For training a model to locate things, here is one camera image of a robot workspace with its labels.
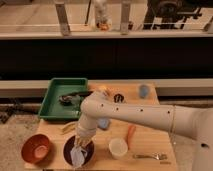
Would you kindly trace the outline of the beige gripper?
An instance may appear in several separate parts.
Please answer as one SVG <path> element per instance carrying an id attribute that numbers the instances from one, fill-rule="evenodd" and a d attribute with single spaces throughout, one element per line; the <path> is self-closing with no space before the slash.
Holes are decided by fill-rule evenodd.
<path id="1" fill-rule="evenodd" d="M 84 148 L 91 142 L 93 136 L 94 136 L 93 130 L 77 129 L 74 145 L 77 147 Z"/>

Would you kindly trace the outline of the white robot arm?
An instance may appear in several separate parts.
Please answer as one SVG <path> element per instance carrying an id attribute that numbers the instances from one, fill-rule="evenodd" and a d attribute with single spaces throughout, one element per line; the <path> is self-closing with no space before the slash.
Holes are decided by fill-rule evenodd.
<path id="1" fill-rule="evenodd" d="M 196 140 L 192 171 L 213 171 L 213 108 L 114 103 L 94 91 L 80 106 L 76 133 L 91 139 L 99 118 L 110 118 L 172 132 Z"/>

